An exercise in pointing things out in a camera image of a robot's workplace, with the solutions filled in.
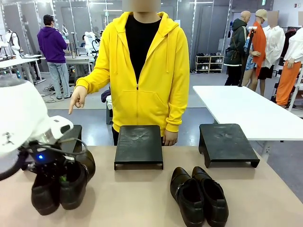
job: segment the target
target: yellow hoodie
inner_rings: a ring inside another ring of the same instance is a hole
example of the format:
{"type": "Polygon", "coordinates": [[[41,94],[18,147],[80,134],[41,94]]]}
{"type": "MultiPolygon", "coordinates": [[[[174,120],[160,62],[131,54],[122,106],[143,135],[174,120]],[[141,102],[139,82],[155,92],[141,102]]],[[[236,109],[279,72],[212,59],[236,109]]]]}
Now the yellow hoodie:
{"type": "Polygon", "coordinates": [[[137,84],[125,34],[130,14],[123,13],[106,27],[96,66],[90,75],[78,79],[77,86],[94,93],[110,82],[117,132],[123,125],[159,125],[161,136],[165,129],[178,132],[189,87],[185,33],[166,13],[158,14],[162,20],[137,84]]]}

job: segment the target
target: hoodie pocket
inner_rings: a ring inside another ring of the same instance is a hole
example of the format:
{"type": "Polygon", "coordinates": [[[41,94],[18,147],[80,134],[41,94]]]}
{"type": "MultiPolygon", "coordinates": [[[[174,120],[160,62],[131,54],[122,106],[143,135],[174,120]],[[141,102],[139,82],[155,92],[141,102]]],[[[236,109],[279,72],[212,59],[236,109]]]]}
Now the hoodie pocket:
{"type": "Polygon", "coordinates": [[[159,98],[155,92],[139,91],[138,94],[138,124],[158,125],[163,130],[169,115],[168,103],[159,98]]]}
{"type": "Polygon", "coordinates": [[[123,125],[137,124],[137,92],[122,91],[118,96],[112,96],[113,122],[121,127],[123,125]]]}

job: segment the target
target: black shoe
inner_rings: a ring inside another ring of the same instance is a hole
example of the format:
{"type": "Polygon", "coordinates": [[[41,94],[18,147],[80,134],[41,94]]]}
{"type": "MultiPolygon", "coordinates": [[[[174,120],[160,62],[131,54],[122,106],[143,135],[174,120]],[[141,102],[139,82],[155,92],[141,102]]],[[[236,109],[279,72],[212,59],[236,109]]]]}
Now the black shoe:
{"type": "Polygon", "coordinates": [[[83,201],[87,177],[84,167],[79,162],[66,164],[66,173],[60,177],[60,203],[66,210],[79,207],[83,201]]]}
{"type": "Polygon", "coordinates": [[[228,206],[222,187],[201,167],[193,169],[192,177],[201,187],[204,195],[204,215],[211,227],[224,227],[228,218],[228,206]]]}
{"type": "Polygon", "coordinates": [[[96,164],[92,153],[90,151],[87,151],[83,155],[76,156],[76,160],[80,162],[84,167],[86,171],[86,181],[88,183],[96,172],[96,164]]]}
{"type": "Polygon", "coordinates": [[[60,185],[57,178],[46,177],[43,174],[36,176],[32,187],[32,204],[41,215],[54,213],[59,205],[60,185]]]}
{"type": "Polygon", "coordinates": [[[170,181],[170,193],[180,207],[187,227],[201,227],[204,221],[204,198],[197,181],[177,167],[170,181]]]}

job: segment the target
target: tan tabletop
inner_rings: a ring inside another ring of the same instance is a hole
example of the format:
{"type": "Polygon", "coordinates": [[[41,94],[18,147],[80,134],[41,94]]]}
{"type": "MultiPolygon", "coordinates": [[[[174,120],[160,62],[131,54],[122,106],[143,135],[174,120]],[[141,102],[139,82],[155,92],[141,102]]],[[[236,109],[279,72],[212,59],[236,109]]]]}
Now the tan tabletop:
{"type": "MultiPolygon", "coordinates": [[[[197,147],[163,148],[164,170],[114,171],[115,147],[90,147],[97,171],[82,205],[40,216],[31,204],[35,175],[19,171],[0,182],[1,227],[185,227],[169,191],[175,167],[204,166],[197,147]]],[[[221,184],[229,206],[226,227],[302,227],[303,204],[261,160],[259,166],[205,170],[221,184]]]]}

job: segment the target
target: white shirt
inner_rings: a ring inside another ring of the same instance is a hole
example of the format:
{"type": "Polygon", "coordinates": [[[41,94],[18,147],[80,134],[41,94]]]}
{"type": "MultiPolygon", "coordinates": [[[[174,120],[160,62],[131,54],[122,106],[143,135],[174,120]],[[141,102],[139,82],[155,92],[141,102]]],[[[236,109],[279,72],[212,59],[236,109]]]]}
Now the white shirt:
{"type": "Polygon", "coordinates": [[[262,67],[270,68],[281,57],[285,43],[285,34],[284,30],[279,26],[273,28],[267,26],[263,30],[266,36],[266,59],[263,61],[262,67]]]}
{"type": "Polygon", "coordinates": [[[295,62],[303,62],[303,28],[300,28],[297,33],[289,39],[289,47],[284,60],[288,61],[291,58],[293,58],[295,62]]]}

